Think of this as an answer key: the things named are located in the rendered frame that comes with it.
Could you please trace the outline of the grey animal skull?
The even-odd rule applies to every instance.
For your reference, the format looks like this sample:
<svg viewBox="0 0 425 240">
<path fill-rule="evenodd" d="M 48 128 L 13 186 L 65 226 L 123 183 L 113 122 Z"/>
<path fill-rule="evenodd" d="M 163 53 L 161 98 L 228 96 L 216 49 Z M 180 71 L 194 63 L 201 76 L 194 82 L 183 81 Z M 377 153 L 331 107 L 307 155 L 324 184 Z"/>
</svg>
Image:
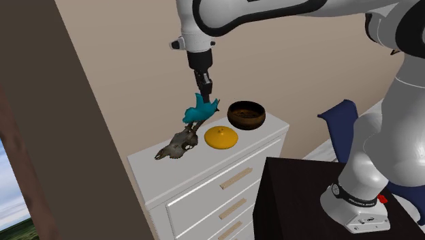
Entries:
<svg viewBox="0 0 425 240">
<path fill-rule="evenodd" d="M 188 150 L 198 144 L 197 130 L 204 123 L 204 120 L 188 123 L 184 130 L 176 133 L 170 143 L 160 149 L 155 156 L 156 160 L 161 160 L 168 156 L 171 159 L 181 158 Z"/>
</svg>

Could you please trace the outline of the blue chair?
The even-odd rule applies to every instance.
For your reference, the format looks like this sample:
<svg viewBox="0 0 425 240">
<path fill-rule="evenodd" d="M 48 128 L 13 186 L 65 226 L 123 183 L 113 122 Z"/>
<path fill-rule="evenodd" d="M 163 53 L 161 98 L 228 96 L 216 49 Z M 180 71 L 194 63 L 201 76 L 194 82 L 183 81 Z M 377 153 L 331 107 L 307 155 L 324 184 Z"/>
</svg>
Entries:
<svg viewBox="0 0 425 240">
<path fill-rule="evenodd" d="M 355 103 L 351 100 L 343 100 L 326 112 L 318 114 L 318 117 L 327 123 L 337 160 L 346 163 L 353 141 L 353 125 L 358 118 Z M 418 225 L 425 226 L 425 185 L 404 187 L 389 182 L 386 188 L 391 193 L 408 200 L 420 214 Z"/>
</svg>

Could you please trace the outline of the window with brown frame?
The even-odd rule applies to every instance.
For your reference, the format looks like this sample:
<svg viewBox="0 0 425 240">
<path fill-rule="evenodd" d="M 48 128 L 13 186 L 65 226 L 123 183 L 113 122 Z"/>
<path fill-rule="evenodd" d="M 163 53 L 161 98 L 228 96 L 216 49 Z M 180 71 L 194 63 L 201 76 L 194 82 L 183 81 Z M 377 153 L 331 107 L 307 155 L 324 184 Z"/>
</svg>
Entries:
<svg viewBox="0 0 425 240">
<path fill-rule="evenodd" d="M 0 240 L 63 240 L 2 86 Z"/>
</svg>

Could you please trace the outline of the dark brown wooden bowl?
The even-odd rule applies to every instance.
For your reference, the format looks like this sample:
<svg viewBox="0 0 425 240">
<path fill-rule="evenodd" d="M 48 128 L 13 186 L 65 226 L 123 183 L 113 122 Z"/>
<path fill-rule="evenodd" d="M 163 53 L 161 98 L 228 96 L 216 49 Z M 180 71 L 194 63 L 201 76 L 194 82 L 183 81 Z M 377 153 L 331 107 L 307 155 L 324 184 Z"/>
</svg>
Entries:
<svg viewBox="0 0 425 240">
<path fill-rule="evenodd" d="M 252 101 L 237 101 L 227 110 L 227 120 L 239 130 L 259 128 L 266 119 L 266 111 L 261 104 Z"/>
</svg>

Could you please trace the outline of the yellow round lid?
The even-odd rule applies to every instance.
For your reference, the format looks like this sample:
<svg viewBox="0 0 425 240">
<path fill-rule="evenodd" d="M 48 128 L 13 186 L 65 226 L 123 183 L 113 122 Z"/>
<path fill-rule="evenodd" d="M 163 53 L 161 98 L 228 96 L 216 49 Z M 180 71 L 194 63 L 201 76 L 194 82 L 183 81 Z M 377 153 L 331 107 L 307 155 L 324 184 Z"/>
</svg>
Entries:
<svg viewBox="0 0 425 240">
<path fill-rule="evenodd" d="M 220 125 L 207 130 L 204 140 L 214 149 L 229 149 L 238 142 L 238 135 L 232 128 Z"/>
</svg>

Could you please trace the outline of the teal bird figure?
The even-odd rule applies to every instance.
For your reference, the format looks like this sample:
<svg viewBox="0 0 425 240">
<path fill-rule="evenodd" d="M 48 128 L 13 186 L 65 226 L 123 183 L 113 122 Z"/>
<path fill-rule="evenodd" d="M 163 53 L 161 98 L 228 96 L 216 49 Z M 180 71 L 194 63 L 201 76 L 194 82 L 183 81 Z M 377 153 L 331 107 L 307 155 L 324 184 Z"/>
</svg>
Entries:
<svg viewBox="0 0 425 240">
<path fill-rule="evenodd" d="M 195 93 L 196 105 L 188 108 L 183 117 L 183 123 L 193 123 L 205 121 L 219 111 L 218 104 L 220 100 L 215 99 L 213 102 L 204 103 L 204 99 L 200 93 Z"/>
</svg>

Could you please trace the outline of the white chest of drawers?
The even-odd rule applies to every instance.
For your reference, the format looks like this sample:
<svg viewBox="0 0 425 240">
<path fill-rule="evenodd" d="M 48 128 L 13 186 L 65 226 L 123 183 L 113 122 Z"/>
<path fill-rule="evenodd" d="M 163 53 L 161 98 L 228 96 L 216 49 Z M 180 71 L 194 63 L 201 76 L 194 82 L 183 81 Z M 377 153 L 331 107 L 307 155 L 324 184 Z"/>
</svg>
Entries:
<svg viewBox="0 0 425 240">
<path fill-rule="evenodd" d="M 231 125 L 203 125 L 198 145 L 177 160 L 154 158 L 164 142 L 128 156 L 155 240 L 232 240 L 249 231 L 265 160 L 280 156 L 289 125 L 267 114 L 222 150 L 204 141 L 215 126 Z"/>
</svg>

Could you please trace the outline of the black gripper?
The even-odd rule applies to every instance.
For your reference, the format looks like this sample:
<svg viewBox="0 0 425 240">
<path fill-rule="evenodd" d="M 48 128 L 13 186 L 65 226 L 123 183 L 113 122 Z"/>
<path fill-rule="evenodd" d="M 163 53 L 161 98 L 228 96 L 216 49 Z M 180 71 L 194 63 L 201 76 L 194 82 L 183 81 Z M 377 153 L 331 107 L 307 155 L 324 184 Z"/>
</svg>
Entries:
<svg viewBox="0 0 425 240">
<path fill-rule="evenodd" d="M 208 73 L 208 69 L 213 65 L 212 50 L 208 49 L 204 52 L 187 51 L 187 60 L 189 67 L 194 70 L 195 80 L 203 102 L 207 103 L 210 101 L 210 94 L 213 89 L 213 82 Z"/>
</svg>

